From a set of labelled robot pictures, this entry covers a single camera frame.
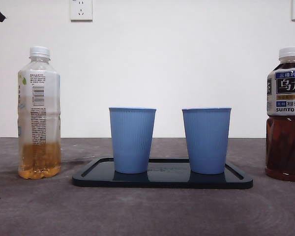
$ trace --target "tray rim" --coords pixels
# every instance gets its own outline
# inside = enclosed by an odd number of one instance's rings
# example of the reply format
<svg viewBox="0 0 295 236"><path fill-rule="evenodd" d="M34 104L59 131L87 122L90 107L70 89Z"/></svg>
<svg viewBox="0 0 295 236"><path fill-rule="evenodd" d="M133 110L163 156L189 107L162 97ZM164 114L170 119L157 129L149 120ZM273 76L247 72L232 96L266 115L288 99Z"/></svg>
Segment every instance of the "tray rim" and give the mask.
<svg viewBox="0 0 295 236"><path fill-rule="evenodd" d="M184 183L184 182L131 182L117 180L88 180L82 176L85 172L90 172L99 163L114 161L113 157L96 157L94 160L80 168L72 176L72 184L78 187L139 187L139 188L187 188L187 189L249 189L253 187L252 177L234 164L226 161L225 166L234 175L239 175L242 179L222 183ZM188 158L150 158L149 163L189 163Z"/></svg>

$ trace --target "cup rim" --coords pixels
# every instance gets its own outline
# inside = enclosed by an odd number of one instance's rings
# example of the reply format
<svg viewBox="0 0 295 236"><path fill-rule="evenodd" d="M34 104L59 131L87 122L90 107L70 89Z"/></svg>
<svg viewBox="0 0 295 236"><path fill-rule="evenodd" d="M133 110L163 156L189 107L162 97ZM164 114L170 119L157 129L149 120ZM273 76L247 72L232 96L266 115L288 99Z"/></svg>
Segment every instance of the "cup rim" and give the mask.
<svg viewBox="0 0 295 236"><path fill-rule="evenodd" d="M183 111L189 111L189 110L231 110L231 107L203 107L203 108L183 108Z"/></svg>
<svg viewBox="0 0 295 236"><path fill-rule="evenodd" d="M155 108L145 108L145 107L109 107L109 110L117 110L117 109L123 109L123 110L152 110L152 111L156 111Z"/></svg>

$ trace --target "yellow tea liquid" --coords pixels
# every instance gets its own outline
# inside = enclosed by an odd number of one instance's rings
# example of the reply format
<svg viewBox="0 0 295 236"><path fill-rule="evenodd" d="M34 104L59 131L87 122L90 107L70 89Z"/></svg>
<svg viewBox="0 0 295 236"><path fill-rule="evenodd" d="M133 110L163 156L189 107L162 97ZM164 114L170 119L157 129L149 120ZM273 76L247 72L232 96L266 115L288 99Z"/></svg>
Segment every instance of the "yellow tea liquid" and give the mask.
<svg viewBox="0 0 295 236"><path fill-rule="evenodd" d="M60 143L25 144L20 147L20 158L21 177L52 177L60 171Z"/></svg>

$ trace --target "ribbed cup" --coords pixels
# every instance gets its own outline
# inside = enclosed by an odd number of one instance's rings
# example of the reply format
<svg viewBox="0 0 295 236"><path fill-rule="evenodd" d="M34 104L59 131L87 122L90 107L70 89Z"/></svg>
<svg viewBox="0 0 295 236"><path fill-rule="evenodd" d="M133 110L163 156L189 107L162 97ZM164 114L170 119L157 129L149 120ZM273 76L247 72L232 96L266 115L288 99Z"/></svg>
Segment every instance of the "ribbed cup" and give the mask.
<svg viewBox="0 0 295 236"><path fill-rule="evenodd" d="M115 170L147 171L156 109L110 107L109 111Z"/></svg>
<svg viewBox="0 0 295 236"><path fill-rule="evenodd" d="M223 173L231 108L182 109L182 113L191 170Z"/></svg>

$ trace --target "barcode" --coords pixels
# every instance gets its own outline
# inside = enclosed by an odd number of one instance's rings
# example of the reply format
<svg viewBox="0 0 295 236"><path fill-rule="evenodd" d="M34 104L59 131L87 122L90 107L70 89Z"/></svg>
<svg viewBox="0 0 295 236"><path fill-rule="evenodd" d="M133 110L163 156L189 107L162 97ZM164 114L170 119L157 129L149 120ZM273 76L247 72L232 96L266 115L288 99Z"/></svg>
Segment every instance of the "barcode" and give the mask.
<svg viewBox="0 0 295 236"><path fill-rule="evenodd" d="M44 106L44 86L33 86L33 105L35 107Z"/></svg>

